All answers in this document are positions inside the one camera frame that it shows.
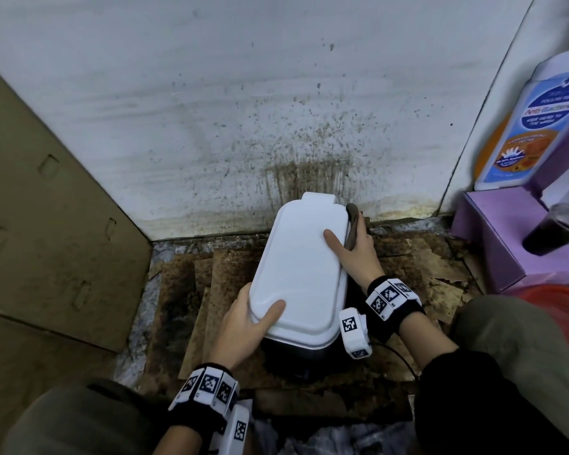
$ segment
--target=black sleeve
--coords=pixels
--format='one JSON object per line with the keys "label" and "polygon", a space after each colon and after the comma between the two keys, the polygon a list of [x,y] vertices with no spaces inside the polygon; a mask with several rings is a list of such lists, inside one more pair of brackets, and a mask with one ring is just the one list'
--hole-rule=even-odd
{"label": "black sleeve", "polygon": [[569,439],[483,352],[458,349],[433,359],[419,382],[415,416],[428,454],[569,454]]}

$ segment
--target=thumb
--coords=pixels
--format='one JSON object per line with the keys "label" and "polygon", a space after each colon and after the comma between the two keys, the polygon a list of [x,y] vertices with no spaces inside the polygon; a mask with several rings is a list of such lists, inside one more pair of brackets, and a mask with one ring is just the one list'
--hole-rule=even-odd
{"label": "thumb", "polygon": [[329,246],[329,249],[333,251],[333,253],[337,256],[338,259],[343,259],[346,253],[348,252],[343,244],[339,242],[339,239],[335,236],[335,234],[331,230],[325,230],[323,232],[323,237],[325,238],[326,245]]}
{"label": "thumb", "polygon": [[272,304],[272,306],[267,310],[263,318],[257,323],[258,329],[261,331],[261,336],[264,336],[270,327],[272,327],[276,321],[280,319],[282,313],[286,308],[286,302],[284,300],[278,300]]}

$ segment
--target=black cable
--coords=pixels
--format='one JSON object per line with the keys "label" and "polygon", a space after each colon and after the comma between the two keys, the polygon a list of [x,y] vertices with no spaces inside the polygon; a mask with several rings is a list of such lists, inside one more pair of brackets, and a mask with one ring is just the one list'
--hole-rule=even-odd
{"label": "black cable", "polygon": [[405,360],[405,358],[402,357],[402,354],[399,353],[398,351],[396,351],[394,348],[392,348],[391,346],[388,346],[387,344],[383,344],[380,342],[372,342],[372,344],[376,344],[378,346],[383,346],[384,348],[390,350],[391,352],[393,352],[396,356],[398,356],[399,358],[401,358],[401,361],[405,363],[405,366],[407,366],[407,368],[409,369],[409,371],[411,372],[411,375],[413,375],[413,380],[415,380],[416,382],[419,381],[419,378],[417,377],[417,374],[413,371],[413,368],[409,365],[409,363]]}

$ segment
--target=white lid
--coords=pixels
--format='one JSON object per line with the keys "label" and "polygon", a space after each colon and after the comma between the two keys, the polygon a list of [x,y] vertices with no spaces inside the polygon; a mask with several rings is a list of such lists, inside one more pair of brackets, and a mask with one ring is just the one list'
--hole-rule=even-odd
{"label": "white lid", "polygon": [[275,301],[287,302],[268,338],[309,349],[337,338],[347,274],[325,243],[326,228],[344,242],[348,213],[335,195],[306,192],[280,208],[249,295],[255,321]]}

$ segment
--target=trousers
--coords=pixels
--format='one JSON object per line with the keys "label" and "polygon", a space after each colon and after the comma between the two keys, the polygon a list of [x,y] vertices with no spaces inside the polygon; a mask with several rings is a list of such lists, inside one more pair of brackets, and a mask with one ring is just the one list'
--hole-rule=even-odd
{"label": "trousers", "polygon": [[[569,345],[545,311],[519,298],[484,295],[463,308],[450,337],[462,348],[489,353],[504,376],[569,438]],[[22,414],[2,453],[151,454],[167,429],[165,410],[165,404],[110,380],[62,386]]]}

